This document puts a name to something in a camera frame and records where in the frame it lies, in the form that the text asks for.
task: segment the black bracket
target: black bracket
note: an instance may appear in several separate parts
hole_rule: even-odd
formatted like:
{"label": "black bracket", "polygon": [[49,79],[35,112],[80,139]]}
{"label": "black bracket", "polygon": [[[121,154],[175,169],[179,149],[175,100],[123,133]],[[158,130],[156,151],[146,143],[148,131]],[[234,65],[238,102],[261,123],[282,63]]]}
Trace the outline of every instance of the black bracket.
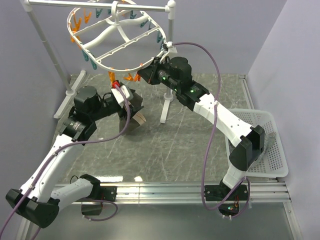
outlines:
{"label": "black bracket", "polygon": [[[116,186],[104,186],[100,187],[100,199],[98,197],[95,200],[105,200],[114,202],[117,197],[117,187]],[[99,216],[103,210],[103,204],[96,205],[81,205],[81,213],[84,216]]]}
{"label": "black bracket", "polygon": [[[206,201],[221,201],[228,194],[230,189],[225,191],[220,185],[205,185],[204,196]],[[227,201],[234,201],[235,197],[239,197],[239,201],[246,201],[248,199],[247,186],[240,185],[227,199]]]}
{"label": "black bracket", "polygon": [[101,187],[102,200],[114,202],[117,197],[116,186],[103,186]]}
{"label": "black bracket", "polygon": [[[10,206],[14,208],[23,197],[21,190],[10,189],[5,196]],[[44,229],[48,227],[59,213],[58,199],[50,198],[47,203],[37,202],[36,198],[26,197],[15,211],[20,216]]]}

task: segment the orange clothespin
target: orange clothespin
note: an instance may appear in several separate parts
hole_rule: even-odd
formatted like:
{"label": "orange clothespin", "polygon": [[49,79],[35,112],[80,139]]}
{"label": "orange clothespin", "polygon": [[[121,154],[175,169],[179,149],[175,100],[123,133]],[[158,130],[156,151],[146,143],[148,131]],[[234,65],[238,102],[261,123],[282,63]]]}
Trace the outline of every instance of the orange clothespin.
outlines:
{"label": "orange clothespin", "polygon": [[[71,28],[71,31],[75,34],[77,32],[77,28],[73,27],[71,23],[69,23],[69,26]],[[72,43],[75,42],[75,40],[73,39],[73,37],[71,35],[70,35],[70,40]]]}
{"label": "orange clothespin", "polygon": [[138,72],[136,73],[136,75],[134,76],[134,79],[133,79],[133,81],[138,81],[138,82],[140,82],[140,80],[141,80],[141,76],[138,74]]}
{"label": "orange clothespin", "polygon": [[131,73],[128,73],[128,77],[124,77],[123,79],[127,80],[127,81],[133,81],[134,80],[134,78],[132,77]]}
{"label": "orange clothespin", "polygon": [[116,75],[112,71],[108,71],[108,74],[109,74],[110,82],[111,82],[111,85],[112,85],[114,83],[114,81],[116,81]]}
{"label": "orange clothespin", "polygon": [[73,15],[73,22],[74,22],[74,26],[75,26],[75,28],[76,28],[76,31],[78,32],[78,31],[79,31],[79,29],[80,29],[80,26],[81,26],[82,18],[81,18],[81,17],[79,17],[79,21],[77,22],[77,20],[76,20],[76,13],[75,13],[75,12],[73,12],[73,13],[72,13],[72,15]]}
{"label": "orange clothespin", "polygon": [[122,4],[126,4],[127,2],[125,0],[122,0]]}
{"label": "orange clothespin", "polygon": [[84,22],[87,24],[91,18],[91,14],[92,14],[92,11],[89,13],[89,15],[87,16],[86,15],[86,9],[84,8]]}

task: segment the clothespin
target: clothespin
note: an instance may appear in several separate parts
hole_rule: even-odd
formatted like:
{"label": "clothespin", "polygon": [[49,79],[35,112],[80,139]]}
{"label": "clothespin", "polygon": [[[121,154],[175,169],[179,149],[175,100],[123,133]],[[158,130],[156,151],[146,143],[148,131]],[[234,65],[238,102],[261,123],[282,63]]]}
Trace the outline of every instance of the clothespin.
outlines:
{"label": "clothespin", "polygon": [[145,22],[143,22],[143,23],[141,23],[140,24],[140,28],[143,28],[144,27],[144,25],[146,25],[146,23],[148,22],[148,20],[147,21],[145,21]]}
{"label": "clothespin", "polygon": [[88,16],[86,15],[86,9],[85,8],[83,9],[83,11],[84,11],[84,22],[87,24],[89,22],[90,18],[91,18],[92,11],[89,13]]}
{"label": "clothespin", "polygon": [[[125,0],[122,0],[122,4],[125,4],[126,3],[126,1]],[[126,14],[124,13],[124,14],[122,14],[122,16],[124,17]]]}
{"label": "clothespin", "polygon": [[89,56],[88,56],[88,54],[86,54],[85,51],[83,51],[83,50],[82,50],[82,54],[83,54],[84,60],[85,60],[86,62],[88,62],[88,61],[89,61]]}
{"label": "clothespin", "polygon": [[102,12],[103,8],[101,8],[100,10],[98,10],[97,8],[95,9],[95,17],[98,18]]}
{"label": "clothespin", "polygon": [[112,85],[114,83],[114,81],[116,81],[116,75],[112,71],[108,71],[108,74],[109,74],[110,82],[111,82],[111,85]]}
{"label": "clothespin", "polygon": [[153,27],[151,27],[151,21],[150,21],[148,30],[150,30],[150,29],[152,29],[152,28],[153,28]]}
{"label": "clothespin", "polygon": [[160,44],[160,50],[164,49],[164,41],[165,41],[165,39],[162,39],[162,42]]}
{"label": "clothespin", "polygon": [[137,14],[134,15],[134,11],[131,10],[131,12],[130,12],[130,19],[135,19],[136,16],[137,16]]}
{"label": "clothespin", "polygon": [[160,43],[160,41],[162,40],[162,35],[161,35],[161,32],[160,31],[158,31],[158,34],[157,34],[157,36],[156,36],[156,43],[158,44],[158,43]]}
{"label": "clothespin", "polygon": [[133,81],[134,80],[134,78],[132,77],[131,73],[128,73],[128,77],[124,77],[123,79],[127,80],[127,81]]}
{"label": "clothespin", "polygon": [[80,29],[80,26],[81,26],[82,18],[79,17],[79,21],[77,22],[77,20],[76,20],[76,13],[74,12],[72,15],[73,15],[73,22],[74,22],[75,29],[76,29],[76,31],[78,32],[79,29]]}
{"label": "clothespin", "polygon": [[[71,27],[71,30],[72,30],[72,32],[73,32],[74,34],[77,32],[75,28],[72,28],[72,27]],[[70,35],[70,40],[71,40],[72,43],[75,42],[75,40],[73,39],[73,37],[72,37],[71,35]]]}
{"label": "clothespin", "polygon": [[133,81],[134,82],[136,82],[136,81],[140,82],[140,80],[141,80],[141,76],[137,72],[136,75],[134,76]]}
{"label": "clothespin", "polygon": [[91,62],[93,69],[97,70],[97,64],[91,58],[90,58],[90,62]]}

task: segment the gray marble floor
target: gray marble floor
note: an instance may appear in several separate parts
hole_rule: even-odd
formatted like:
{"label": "gray marble floor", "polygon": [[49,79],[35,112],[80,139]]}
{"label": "gray marble floor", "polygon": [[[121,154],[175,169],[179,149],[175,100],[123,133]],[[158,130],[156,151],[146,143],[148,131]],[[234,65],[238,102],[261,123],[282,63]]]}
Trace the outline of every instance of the gray marble floor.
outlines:
{"label": "gray marble floor", "polygon": [[[215,74],[194,74],[193,78],[216,93],[218,81]],[[141,113],[146,123],[116,140],[86,145],[82,155],[62,173],[60,183],[68,183],[72,175],[82,174],[93,175],[104,182],[200,181],[212,124],[177,100],[170,105],[167,122],[161,124],[166,88],[148,85],[143,80],[126,83],[142,95],[144,109]],[[82,85],[96,87],[99,94],[110,89],[106,74],[88,75]],[[226,108],[248,107],[238,75],[222,75],[220,102]],[[57,130],[66,117],[59,120]],[[91,140],[116,135],[119,132],[118,115],[99,120],[97,128]],[[217,131],[206,166],[206,180],[221,180],[227,169],[225,138]]]}

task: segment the brown cloth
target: brown cloth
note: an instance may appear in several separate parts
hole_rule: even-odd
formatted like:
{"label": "brown cloth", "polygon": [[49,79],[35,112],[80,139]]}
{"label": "brown cloth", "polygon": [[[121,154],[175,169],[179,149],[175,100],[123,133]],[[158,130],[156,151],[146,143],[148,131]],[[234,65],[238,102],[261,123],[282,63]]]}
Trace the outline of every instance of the brown cloth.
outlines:
{"label": "brown cloth", "polygon": [[[133,99],[130,100],[129,104],[131,104],[133,107],[137,108],[142,106],[143,98],[138,95],[137,93],[133,93]],[[119,131],[121,132],[125,125],[126,125],[126,119],[125,117],[119,118]],[[131,119],[128,128],[126,129],[125,133],[131,133],[133,130],[141,126],[146,122],[145,117],[142,115],[141,112],[137,112]]]}

